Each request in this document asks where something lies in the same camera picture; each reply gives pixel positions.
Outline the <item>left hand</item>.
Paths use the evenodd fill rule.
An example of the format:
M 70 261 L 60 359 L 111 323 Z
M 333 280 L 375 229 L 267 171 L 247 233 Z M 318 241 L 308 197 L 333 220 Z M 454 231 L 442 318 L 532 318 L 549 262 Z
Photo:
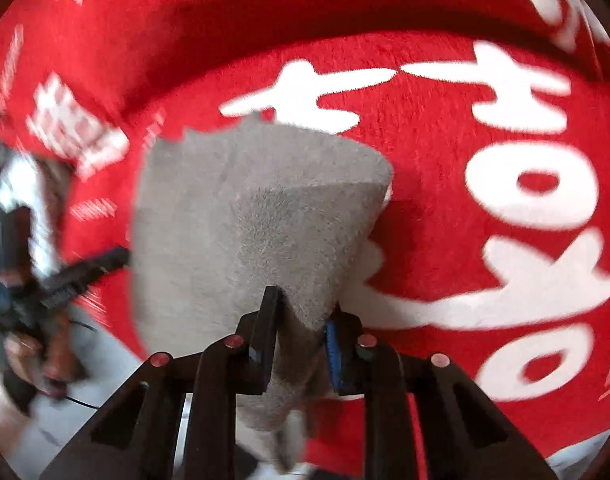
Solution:
M 60 312 L 41 336 L 13 333 L 4 340 L 6 367 L 3 385 L 19 404 L 29 404 L 38 393 L 61 401 L 82 374 L 72 345 L 70 316 Z

